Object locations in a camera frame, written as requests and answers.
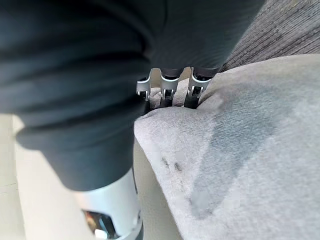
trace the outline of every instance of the wet spot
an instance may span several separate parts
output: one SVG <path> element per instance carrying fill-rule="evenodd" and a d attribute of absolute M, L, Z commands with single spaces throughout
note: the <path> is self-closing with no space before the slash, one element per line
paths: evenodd
<path fill-rule="evenodd" d="M 182 172 L 182 168 L 177 162 L 174 164 L 174 169 L 177 170 L 178 172 Z"/>

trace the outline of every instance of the stain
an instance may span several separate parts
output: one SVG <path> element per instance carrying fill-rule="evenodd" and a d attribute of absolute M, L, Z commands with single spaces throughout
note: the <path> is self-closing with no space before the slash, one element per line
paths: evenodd
<path fill-rule="evenodd" d="M 174 169 L 177 170 L 178 172 L 182 172 L 182 168 L 177 162 L 174 163 Z"/>
<path fill-rule="evenodd" d="M 169 168 L 169 163 L 167 162 L 167 160 L 164 157 L 162 157 L 161 160 L 164 163 L 165 167 L 168 169 Z"/>
<path fill-rule="evenodd" d="M 234 84 L 217 92 L 223 104 L 212 115 L 210 147 L 189 196 L 197 219 L 207 218 L 221 204 L 239 169 L 274 134 L 278 119 L 287 116 L 295 102 L 284 99 L 278 88 L 260 85 Z"/>

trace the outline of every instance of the dark gray fabric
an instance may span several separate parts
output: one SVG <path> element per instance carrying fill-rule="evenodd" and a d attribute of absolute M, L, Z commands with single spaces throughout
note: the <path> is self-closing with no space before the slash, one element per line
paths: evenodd
<path fill-rule="evenodd" d="M 221 71 L 297 54 L 320 54 L 320 1 L 267 0 Z"/>
<path fill-rule="evenodd" d="M 132 166 L 136 81 L 224 63 L 263 0 L 0 1 L 0 111 L 62 183 L 87 191 Z"/>

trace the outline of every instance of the silver metal part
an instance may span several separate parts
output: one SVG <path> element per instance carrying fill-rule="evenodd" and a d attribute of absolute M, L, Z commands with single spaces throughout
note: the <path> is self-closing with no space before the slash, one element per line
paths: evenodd
<path fill-rule="evenodd" d="M 147 79 L 140 80 L 136 82 L 136 94 L 145 98 L 145 101 L 149 101 L 151 93 L 151 74 L 149 74 Z"/>
<path fill-rule="evenodd" d="M 73 194 L 97 239 L 137 239 L 142 229 L 142 218 L 132 168 L 105 187 L 74 191 Z"/>
<path fill-rule="evenodd" d="M 161 98 L 163 100 L 172 100 L 177 91 L 179 76 L 174 79 L 167 79 L 161 73 Z"/>
<path fill-rule="evenodd" d="M 195 76 L 195 68 L 191 68 L 187 95 L 191 98 L 199 99 L 201 94 L 207 89 L 212 78 L 208 80 L 198 80 Z"/>

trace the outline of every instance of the metal clamp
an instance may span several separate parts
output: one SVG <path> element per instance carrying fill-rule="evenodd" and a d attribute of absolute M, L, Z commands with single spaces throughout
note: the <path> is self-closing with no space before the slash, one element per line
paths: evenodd
<path fill-rule="evenodd" d="M 189 84 L 188 84 L 188 91 L 187 95 L 190 98 L 197 98 L 199 99 L 201 94 L 207 89 L 207 86 L 209 85 L 209 82 L 212 78 L 200 80 L 197 79 L 195 76 L 195 68 L 191 68 L 191 75 L 189 78 Z"/>
<path fill-rule="evenodd" d="M 136 94 L 144 98 L 146 102 L 148 102 L 150 99 L 150 78 L 151 75 L 149 74 L 148 78 L 136 82 Z"/>

